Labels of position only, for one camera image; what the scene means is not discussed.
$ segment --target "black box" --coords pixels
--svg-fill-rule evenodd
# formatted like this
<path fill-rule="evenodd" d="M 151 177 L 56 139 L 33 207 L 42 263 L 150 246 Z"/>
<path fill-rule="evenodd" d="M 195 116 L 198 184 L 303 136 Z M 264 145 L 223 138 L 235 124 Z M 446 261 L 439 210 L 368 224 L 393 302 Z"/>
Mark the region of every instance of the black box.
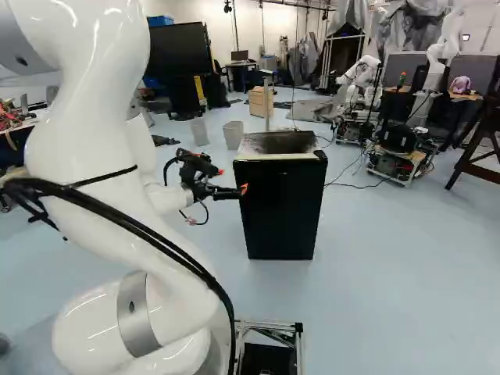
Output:
<path fill-rule="evenodd" d="M 313 259 L 328 159 L 312 131 L 245 134 L 234 160 L 248 257 Z"/>

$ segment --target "computer monitor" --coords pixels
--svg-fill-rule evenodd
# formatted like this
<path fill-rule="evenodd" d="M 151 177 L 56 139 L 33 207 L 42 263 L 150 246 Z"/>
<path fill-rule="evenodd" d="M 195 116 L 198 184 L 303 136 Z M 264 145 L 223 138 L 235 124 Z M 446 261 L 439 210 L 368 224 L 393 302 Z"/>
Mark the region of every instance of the computer monitor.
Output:
<path fill-rule="evenodd" d="M 405 86 L 411 86 L 416 68 L 427 64 L 425 51 L 392 52 L 387 56 L 384 64 L 384 78 L 382 84 L 385 88 L 392 88 L 399 83 L 402 72 L 406 72 Z"/>
<path fill-rule="evenodd" d="M 231 60 L 233 61 L 245 61 L 248 60 L 248 50 L 246 51 L 232 51 Z"/>
<path fill-rule="evenodd" d="M 201 22 L 150 27 L 151 52 L 146 74 L 151 77 L 211 74 L 212 56 Z"/>

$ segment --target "gray trash can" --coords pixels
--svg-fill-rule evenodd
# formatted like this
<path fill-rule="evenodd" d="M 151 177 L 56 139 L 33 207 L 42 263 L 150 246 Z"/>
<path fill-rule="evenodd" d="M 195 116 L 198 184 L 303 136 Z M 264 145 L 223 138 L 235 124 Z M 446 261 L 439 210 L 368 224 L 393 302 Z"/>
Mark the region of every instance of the gray trash can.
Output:
<path fill-rule="evenodd" d="M 206 125 L 203 119 L 191 120 L 191 131 L 197 146 L 204 146 L 210 143 L 209 135 L 206 132 Z"/>
<path fill-rule="evenodd" d="M 238 150 L 243 138 L 243 123 L 241 121 L 230 121 L 223 126 L 224 138 L 228 150 Z"/>

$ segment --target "laptop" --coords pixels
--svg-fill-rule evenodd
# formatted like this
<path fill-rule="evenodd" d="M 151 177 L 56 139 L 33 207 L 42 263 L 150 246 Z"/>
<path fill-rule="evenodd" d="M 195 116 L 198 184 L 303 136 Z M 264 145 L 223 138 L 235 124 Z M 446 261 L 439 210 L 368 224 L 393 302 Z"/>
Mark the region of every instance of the laptop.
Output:
<path fill-rule="evenodd" d="M 233 61 L 247 61 L 248 60 L 248 49 L 246 51 L 232 51 L 231 60 Z"/>

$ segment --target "black strap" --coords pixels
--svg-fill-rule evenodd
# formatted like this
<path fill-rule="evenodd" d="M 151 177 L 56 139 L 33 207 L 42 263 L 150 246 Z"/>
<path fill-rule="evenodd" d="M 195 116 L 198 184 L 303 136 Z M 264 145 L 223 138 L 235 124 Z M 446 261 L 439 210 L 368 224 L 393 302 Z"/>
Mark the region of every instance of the black strap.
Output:
<path fill-rule="evenodd" d="M 82 180 L 82 181 L 79 181 L 79 182 L 75 182 L 73 184 L 67 184 L 67 185 L 64 185 L 64 188 L 65 189 L 81 188 L 82 186 L 85 186 L 85 185 L 94 184 L 96 182 L 101 182 L 101 181 L 104 181 L 104 180 L 108 180 L 110 178 L 122 176 L 122 175 L 130 173 L 130 172 L 134 172 L 137 168 L 138 168 L 138 166 L 136 164 L 135 166 L 132 166 L 130 168 L 126 168 L 125 170 L 118 170 L 116 172 L 108 173 L 108 174 L 105 174 L 103 176 L 92 177 L 92 178 L 89 178 L 88 180 Z M 30 223 L 34 223 L 36 221 L 41 220 L 44 223 L 46 223 L 46 224 L 50 225 L 51 227 L 55 228 L 56 230 L 59 230 L 57 228 L 57 226 L 48 218 L 48 212 L 45 209 L 43 203 L 40 202 L 40 200 L 39 200 L 40 198 L 43 198 L 43 197 L 46 197 L 46 196 L 47 195 L 44 195 L 44 194 L 36 194 L 36 197 L 33 197 L 34 198 L 34 200 L 33 200 L 34 204 L 37 205 L 38 208 L 41 211 L 40 212 L 35 212 L 34 209 L 33 209 L 33 211 L 30 211 L 33 216 L 28 221 Z"/>
<path fill-rule="evenodd" d="M 108 173 L 108 174 L 105 174 L 103 176 L 92 177 L 92 178 L 89 178 L 88 180 L 82 180 L 82 181 L 74 182 L 72 184 L 67 184 L 67 185 L 64 185 L 64 188 L 65 189 L 81 188 L 82 186 L 85 186 L 85 185 L 95 184 L 96 182 L 109 180 L 110 178 L 122 176 L 122 175 L 130 173 L 130 172 L 134 172 L 137 168 L 138 168 L 138 166 L 136 164 L 135 166 L 131 166 L 130 168 L 126 168 L 125 170 L 118 170 L 116 172 Z"/>

